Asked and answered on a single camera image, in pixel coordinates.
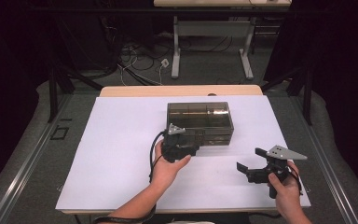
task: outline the desk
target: desk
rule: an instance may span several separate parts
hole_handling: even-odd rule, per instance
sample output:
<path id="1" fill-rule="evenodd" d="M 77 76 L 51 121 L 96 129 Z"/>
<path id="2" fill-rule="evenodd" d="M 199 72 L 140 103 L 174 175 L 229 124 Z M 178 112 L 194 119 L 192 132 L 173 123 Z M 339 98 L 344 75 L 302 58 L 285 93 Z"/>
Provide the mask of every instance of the desk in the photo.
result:
<path id="1" fill-rule="evenodd" d="M 209 93 L 218 95 L 205 96 Z M 158 201 L 157 213 L 274 209 L 267 185 L 248 183 L 236 169 L 237 161 L 250 169 L 267 165 L 255 155 L 255 147 L 286 147 L 269 100 L 257 86 L 104 88 L 56 209 L 65 214 L 117 209 L 148 185 L 148 154 L 153 139 L 166 127 L 167 103 L 221 101 L 228 102 L 234 123 L 230 145 L 201 147 Z M 310 206 L 307 194 L 301 204 Z"/>
<path id="2" fill-rule="evenodd" d="M 290 0 L 154 0 L 155 7 L 289 7 Z M 245 36 L 240 49 L 243 71 L 247 79 L 253 79 L 248 59 L 255 29 L 255 18 L 248 21 L 179 21 L 173 17 L 172 78 L 179 77 L 181 35 Z"/>

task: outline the white desk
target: white desk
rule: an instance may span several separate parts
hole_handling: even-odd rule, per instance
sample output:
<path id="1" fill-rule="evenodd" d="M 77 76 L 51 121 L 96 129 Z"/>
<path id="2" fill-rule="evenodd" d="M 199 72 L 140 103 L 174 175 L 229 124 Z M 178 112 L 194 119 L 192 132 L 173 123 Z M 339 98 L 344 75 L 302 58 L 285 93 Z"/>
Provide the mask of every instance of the white desk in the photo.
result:
<path id="1" fill-rule="evenodd" d="M 203 87 L 200 92 L 229 88 L 210 86 L 206 91 L 208 86 Z M 131 89 L 161 88 L 169 89 Z M 120 89 L 103 90 L 102 95 L 109 96 Z M 173 95 L 180 93 L 180 87 L 173 89 Z M 247 92 L 243 91 L 245 86 L 232 89 Z M 266 159 L 255 155 L 255 147 L 270 149 L 286 144 L 268 98 L 259 95 L 255 87 L 249 91 L 255 95 L 230 95 L 235 91 L 228 89 L 224 96 L 98 97 L 56 209 L 66 214 L 108 213 L 117 209 L 148 185 L 148 154 L 153 139 L 166 127 L 167 103 L 221 101 L 228 102 L 234 124 L 230 145 L 201 147 L 158 201 L 157 212 L 274 209 L 275 201 L 269 197 L 267 184 L 248 183 L 246 176 L 237 171 L 236 162 L 250 169 L 263 168 Z M 310 206 L 307 194 L 301 196 L 301 204 Z"/>
<path id="2" fill-rule="evenodd" d="M 154 0 L 155 7 L 289 7 L 290 0 Z M 243 71 L 247 79 L 253 79 L 248 59 L 250 44 L 255 29 L 255 18 L 248 21 L 179 21 L 173 19 L 173 61 L 172 78 L 179 77 L 179 36 L 245 36 L 245 44 L 240 49 Z"/>

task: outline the dark background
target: dark background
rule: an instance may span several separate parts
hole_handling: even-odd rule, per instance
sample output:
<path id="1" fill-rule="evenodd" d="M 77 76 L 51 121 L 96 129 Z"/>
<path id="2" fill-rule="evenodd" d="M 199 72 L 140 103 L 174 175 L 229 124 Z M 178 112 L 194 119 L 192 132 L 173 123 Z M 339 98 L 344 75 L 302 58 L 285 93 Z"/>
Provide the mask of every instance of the dark background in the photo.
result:
<path id="1" fill-rule="evenodd" d="M 95 6 L 91 0 L 34 2 L 40 6 L 65 7 L 73 3 Z M 140 1 L 140 4 L 152 7 L 151 1 Z M 286 19 L 265 80 L 271 81 L 299 66 L 312 72 L 313 90 L 326 101 L 337 148 L 358 176 L 358 1 L 337 0 L 328 4 L 293 1 L 291 10 L 300 9 L 328 10 L 334 14 Z M 169 19 L 156 17 L 117 22 L 123 22 L 125 27 L 133 25 L 131 30 L 122 32 L 144 37 L 134 39 L 149 48 L 153 48 L 154 33 L 167 25 L 171 27 Z M 38 35 L 44 37 L 43 43 Z M 74 39 L 81 42 L 83 49 Z M 16 1 L 0 0 L 0 172 L 33 116 L 38 101 L 36 87 L 48 80 L 51 62 L 44 51 L 46 48 L 56 60 L 77 70 L 100 70 L 116 64 L 98 17 L 76 15 L 57 19 L 46 14 L 25 13 Z M 93 62 L 79 53 L 81 50 Z"/>

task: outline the hand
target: hand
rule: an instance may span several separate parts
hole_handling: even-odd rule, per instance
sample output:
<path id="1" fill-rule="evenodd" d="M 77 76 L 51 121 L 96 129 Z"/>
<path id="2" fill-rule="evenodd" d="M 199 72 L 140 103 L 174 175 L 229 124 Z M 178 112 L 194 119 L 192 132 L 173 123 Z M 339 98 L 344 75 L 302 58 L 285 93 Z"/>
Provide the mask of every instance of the hand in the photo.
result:
<path id="1" fill-rule="evenodd" d="M 155 166 L 151 185 L 165 190 L 172 184 L 179 170 L 188 164 L 191 156 L 187 155 L 174 163 L 168 162 L 161 156 L 161 145 L 162 141 L 159 141 L 155 146 Z"/>
<path id="2" fill-rule="evenodd" d="M 287 164 L 299 174 L 298 168 L 294 163 L 288 161 Z M 274 173 L 268 175 L 268 180 L 278 192 L 275 202 L 279 213 L 284 219 L 289 223 L 310 223 L 301 208 L 296 180 L 289 175 L 281 183 Z"/>

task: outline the dark translucent box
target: dark translucent box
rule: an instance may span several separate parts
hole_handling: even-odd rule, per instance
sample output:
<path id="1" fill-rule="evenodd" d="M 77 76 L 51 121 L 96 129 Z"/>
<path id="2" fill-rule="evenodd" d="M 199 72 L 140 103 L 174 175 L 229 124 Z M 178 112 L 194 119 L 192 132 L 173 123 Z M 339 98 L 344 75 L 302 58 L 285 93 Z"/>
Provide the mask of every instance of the dark translucent box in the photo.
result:
<path id="1" fill-rule="evenodd" d="M 185 128 L 188 144 L 229 145 L 234 132 L 227 102 L 169 103 L 167 114 L 167 127 Z"/>

